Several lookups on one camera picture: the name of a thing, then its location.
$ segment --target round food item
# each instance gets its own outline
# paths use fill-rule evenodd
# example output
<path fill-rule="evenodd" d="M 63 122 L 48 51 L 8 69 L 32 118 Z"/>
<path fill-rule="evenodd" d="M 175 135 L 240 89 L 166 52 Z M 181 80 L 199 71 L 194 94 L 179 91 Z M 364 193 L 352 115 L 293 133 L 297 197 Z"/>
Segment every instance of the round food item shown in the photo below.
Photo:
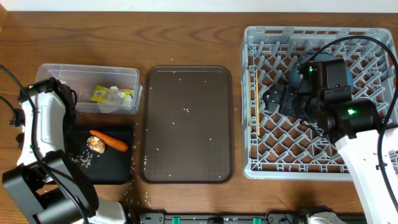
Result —
<path fill-rule="evenodd" d="M 99 137 L 92 136 L 87 139 L 87 146 L 93 151 L 96 151 L 98 153 L 104 153 L 106 145 L 105 142 L 102 141 Z"/>

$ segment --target white wall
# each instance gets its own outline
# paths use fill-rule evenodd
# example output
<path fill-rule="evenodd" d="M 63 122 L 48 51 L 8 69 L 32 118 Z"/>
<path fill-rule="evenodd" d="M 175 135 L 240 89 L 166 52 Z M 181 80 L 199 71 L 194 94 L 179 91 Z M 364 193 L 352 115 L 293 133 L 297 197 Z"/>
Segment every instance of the white wall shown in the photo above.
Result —
<path fill-rule="evenodd" d="M 398 12 L 398 0 L 0 0 L 8 11 Z"/>

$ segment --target clear plastic bin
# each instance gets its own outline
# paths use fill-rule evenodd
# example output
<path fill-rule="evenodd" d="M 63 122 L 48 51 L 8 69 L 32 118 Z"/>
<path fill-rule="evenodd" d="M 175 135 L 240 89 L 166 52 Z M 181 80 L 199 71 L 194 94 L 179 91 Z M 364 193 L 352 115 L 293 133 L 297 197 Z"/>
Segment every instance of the clear plastic bin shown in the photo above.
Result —
<path fill-rule="evenodd" d="M 77 93 L 76 110 L 87 113 L 136 114 L 142 86 L 135 68 L 119 68 L 91 65 L 43 64 L 36 75 L 36 82 L 55 77 Z M 104 105 L 91 101 L 97 85 L 109 88 L 134 90 L 130 105 Z"/>

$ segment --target green clip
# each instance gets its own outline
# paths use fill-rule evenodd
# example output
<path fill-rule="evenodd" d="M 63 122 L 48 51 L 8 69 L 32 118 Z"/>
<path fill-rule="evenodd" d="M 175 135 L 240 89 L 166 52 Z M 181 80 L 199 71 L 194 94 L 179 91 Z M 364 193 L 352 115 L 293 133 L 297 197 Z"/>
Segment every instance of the green clip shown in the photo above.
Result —
<path fill-rule="evenodd" d="M 253 224 L 261 224 L 261 218 L 253 218 Z"/>
<path fill-rule="evenodd" d="M 173 217 L 172 224 L 180 224 L 181 223 L 181 218 L 180 217 Z"/>

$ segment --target black tray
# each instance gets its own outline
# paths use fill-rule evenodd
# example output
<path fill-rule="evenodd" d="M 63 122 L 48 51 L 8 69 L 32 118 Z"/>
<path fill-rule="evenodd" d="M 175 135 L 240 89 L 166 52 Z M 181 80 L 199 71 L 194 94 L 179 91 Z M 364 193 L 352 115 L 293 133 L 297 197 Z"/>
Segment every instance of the black tray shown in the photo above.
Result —
<path fill-rule="evenodd" d="M 141 177 L 154 184 L 228 181 L 234 172 L 230 72 L 155 67 L 144 91 Z"/>
<path fill-rule="evenodd" d="M 128 146 L 126 152 L 118 151 L 106 146 L 104 153 L 88 150 L 93 154 L 89 167 L 80 169 L 87 175 L 93 184 L 124 184 L 131 179 L 130 167 L 132 157 L 133 129 L 130 126 L 109 126 L 94 128 L 89 126 L 75 126 L 67 131 L 64 137 L 65 152 L 68 156 L 76 157 L 88 149 L 87 139 L 91 136 L 90 130 L 101 131 L 109 136 L 124 141 Z"/>

